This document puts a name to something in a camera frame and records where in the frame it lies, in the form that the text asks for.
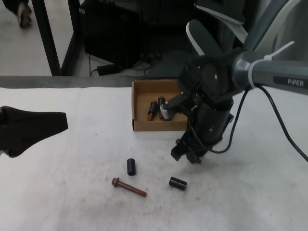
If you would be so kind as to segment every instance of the white tablecloth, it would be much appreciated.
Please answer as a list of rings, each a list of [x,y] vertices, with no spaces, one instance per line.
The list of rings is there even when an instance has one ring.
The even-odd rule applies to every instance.
[[[308,153],[308,97],[270,93]],[[248,94],[231,149],[208,153],[201,165],[170,156],[183,132],[133,132],[130,96],[130,88],[0,89],[1,106],[66,112],[69,124],[18,158],[0,157],[2,231],[307,230],[308,163],[261,91]],[[230,128],[216,150],[227,145]],[[128,158],[136,160],[134,177]],[[186,191],[171,188],[171,176],[187,181]],[[114,177],[148,196],[114,188]]]

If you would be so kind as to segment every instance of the black metal post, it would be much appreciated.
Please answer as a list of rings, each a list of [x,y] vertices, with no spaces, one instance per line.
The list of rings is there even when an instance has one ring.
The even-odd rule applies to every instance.
[[[60,76],[62,75],[61,67],[52,37],[45,2],[44,0],[32,0],[32,5],[38,22],[38,28],[44,44],[44,49],[51,74],[53,76]]]
[[[81,51],[82,33],[79,18],[79,5],[79,0],[68,0],[68,7],[71,14],[74,32],[61,67],[63,76],[73,75],[75,64]]]

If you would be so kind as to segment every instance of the chair armrest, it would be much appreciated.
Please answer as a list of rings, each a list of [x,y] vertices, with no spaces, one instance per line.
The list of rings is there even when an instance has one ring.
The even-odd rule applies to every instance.
[[[240,13],[233,12],[225,8],[221,3],[212,0],[197,0],[196,8],[213,15],[218,19],[221,18],[234,24],[242,25],[245,22],[245,17]]]

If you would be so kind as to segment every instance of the power adapter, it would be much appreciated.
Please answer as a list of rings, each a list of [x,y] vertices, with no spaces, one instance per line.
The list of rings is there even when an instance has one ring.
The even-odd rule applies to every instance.
[[[105,76],[115,73],[120,73],[122,71],[122,67],[117,64],[110,64],[105,66],[98,66],[97,72],[99,76]]]

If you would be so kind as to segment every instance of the computer tower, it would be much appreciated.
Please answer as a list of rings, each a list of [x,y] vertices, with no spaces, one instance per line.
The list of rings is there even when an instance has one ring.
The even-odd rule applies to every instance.
[[[86,0],[79,14],[86,53],[122,68],[130,68],[140,59],[138,12],[114,3]]]

